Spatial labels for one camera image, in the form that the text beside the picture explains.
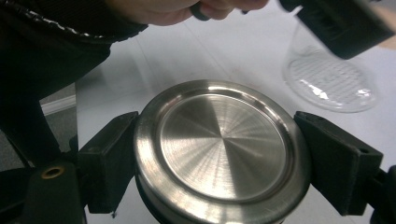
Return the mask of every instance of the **white table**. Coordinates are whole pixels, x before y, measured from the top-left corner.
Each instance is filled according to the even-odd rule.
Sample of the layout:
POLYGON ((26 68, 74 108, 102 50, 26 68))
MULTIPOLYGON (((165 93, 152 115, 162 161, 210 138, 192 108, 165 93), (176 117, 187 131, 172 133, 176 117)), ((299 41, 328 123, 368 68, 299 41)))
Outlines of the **white table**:
MULTIPOLYGON (((78 137, 88 142, 110 120, 141 112, 161 91, 194 79, 222 79, 262 92, 291 115, 302 110, 322 116, 385 154, 381 168, 396 164, 396 51, 373 48, 360 56, 375 78, 381 100, 367 111, 343 114, 320 109, 296 96, 281 76, 297 20, 276 1, 246 16, 234 12, 225 21, 190 19, 169 27, 150 26, 141 35, 114 44, 111 56, 77 83, 78 137)), ((364 217, 340 217, 311 188, 286 224, 369 223, 364 217)), ((117 216, 87 214, 90 224, 158 223, 141 201, 134 179, 117 216)))

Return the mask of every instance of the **dark sleeve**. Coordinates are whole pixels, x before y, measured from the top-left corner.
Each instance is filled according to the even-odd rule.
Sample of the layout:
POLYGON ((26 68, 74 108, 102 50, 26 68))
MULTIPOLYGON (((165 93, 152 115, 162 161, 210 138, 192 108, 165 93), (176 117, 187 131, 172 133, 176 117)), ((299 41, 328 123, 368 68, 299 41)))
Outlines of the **dark sleeve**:
POLYGON ((0 101, 39 100, 75 82, 113 42, 147 27, 121 20, 103 1, 0 0, 0 101))
POLYGON ((111 44, 137 35, 148 26, 122 19, 105 0, 0 0, 0 8, 82 42, 111 44))
POLYGON ((35 0, 43 16, 94 35, 134 35, 147 27, 126 22, 114 14, 105 0, 35 0))

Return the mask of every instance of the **metal disc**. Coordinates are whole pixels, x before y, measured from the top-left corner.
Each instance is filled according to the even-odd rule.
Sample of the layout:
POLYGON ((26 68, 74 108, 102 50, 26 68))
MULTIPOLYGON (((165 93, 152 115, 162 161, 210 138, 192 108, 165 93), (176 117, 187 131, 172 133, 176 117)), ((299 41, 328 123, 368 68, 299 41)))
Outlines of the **metal disc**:
POLYGON ((183 83, 155 97, 136 127, 136 178, 166 221, 279 223, 309 186, 298 127, 252 89, 183 83))
POLYGON ((212 198, 263 195, 286 168, 286 150, 273 122, 238 99, 191 97, 175 105, 160 128, 166 165, 186 187, 212 198))

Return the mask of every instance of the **brass screw hole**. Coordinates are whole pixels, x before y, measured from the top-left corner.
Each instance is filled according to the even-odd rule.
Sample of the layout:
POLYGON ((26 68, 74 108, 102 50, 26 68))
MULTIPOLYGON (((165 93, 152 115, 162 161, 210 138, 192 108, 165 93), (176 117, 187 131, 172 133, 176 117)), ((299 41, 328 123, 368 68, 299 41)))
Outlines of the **brass screw hole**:
POLYGON ((64 168, 62 166, 53 166, 48 168, 41 174, 41 178, 43 179, 52 179, 57 176, 60 176, 64 173, 64 168))

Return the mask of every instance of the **concentric circular pattern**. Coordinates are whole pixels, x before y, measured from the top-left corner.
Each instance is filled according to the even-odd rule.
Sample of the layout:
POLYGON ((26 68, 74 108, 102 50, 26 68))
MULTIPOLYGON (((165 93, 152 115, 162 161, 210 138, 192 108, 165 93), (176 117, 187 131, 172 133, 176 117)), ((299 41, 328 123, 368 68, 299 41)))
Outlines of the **concentric circular pattern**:
POLYGON ((187 187, 222 200, 263 195, 282 176, 286 149, 272 121, 231 97, 203 95, 163 118, 161 149, 187 187))

